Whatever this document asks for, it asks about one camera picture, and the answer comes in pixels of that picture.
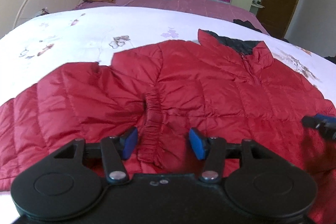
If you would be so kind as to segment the black garment on bed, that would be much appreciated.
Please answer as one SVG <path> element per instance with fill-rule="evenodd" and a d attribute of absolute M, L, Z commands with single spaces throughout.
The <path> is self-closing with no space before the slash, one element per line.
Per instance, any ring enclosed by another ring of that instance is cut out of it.
<path fill-rule="evenodd" d="M 234 19 L 233 20 L 234 24 L 238 24 L 240 26 L 243 26 L 245 28 L 249 28 L 251 30 L 257 31 L 262 33 L 262 31 L 258 28 L 256 28 L 250 21 L 246 20 L 246 21 L 242 21 L 241 19 Z"/>

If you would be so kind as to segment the pink quilted bedspread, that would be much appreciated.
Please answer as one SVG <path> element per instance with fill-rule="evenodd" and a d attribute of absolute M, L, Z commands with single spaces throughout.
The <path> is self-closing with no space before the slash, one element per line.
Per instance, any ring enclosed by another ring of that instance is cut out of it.
<path fill-rule="evenodd" d="M 248 20 L 256 28 L 260 29 L 263 34 L 268 34 L 256 16 L 251 12 L 227 3 L 213 0 L 116 0 L 113 3 L 82 1 L 75 7 L 75 9 L 81 10 L 104 6 L 147 7 L 152 9 L 180 11 L 229 22 L 233 22 L 234 19 L 241 19 L 242 21 Z"/>

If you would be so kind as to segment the white floral bed sheet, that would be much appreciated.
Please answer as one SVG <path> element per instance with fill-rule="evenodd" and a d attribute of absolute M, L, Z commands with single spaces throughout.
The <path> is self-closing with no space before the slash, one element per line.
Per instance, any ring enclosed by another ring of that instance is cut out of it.
<path fill-rule="evenodd" d="M 1 39 L 1 106 L 64 64 L 108 66 L 122 51 L 169 40 L 198 43 L 201 30 L 240 53 L 264 42 L 335 107 L 335 65 L 326 59 L 225 20 L 139 7 L 59 12 L 10 31 Z M 18 174 L 1 190 L 1 223 L 316 223 L 314 177 L 253 139 L 227 141 L 216 184 L 199 180 L 205 162 L 192 148 L 197 172 L 130 174 L 126 163 L 137 144 L 123 160 L 129 181 L 112 185 L 100 141 L 74 138 Z"/>

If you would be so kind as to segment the red puffer jacket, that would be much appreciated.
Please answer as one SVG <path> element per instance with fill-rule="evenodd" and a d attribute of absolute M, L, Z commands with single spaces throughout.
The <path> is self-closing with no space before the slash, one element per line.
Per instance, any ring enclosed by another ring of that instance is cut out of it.
<path fill-rule="evenodd" d="M 197 172 L 192 127 L 230 143 L 253 139 L 310 173 L 316 223 L 335 223 L 335 145 L 304 128 L 306 115 L 335 115 L 303 75 L 264 42 L 247 53 L 209 31 L 198 43 L 169 40 L 116 53 L 111 65 L 64 64 L 1 106 L 1 190 L 74 138 L 96 143 L 135 126 L 126 163 L 134 173 Z"/>

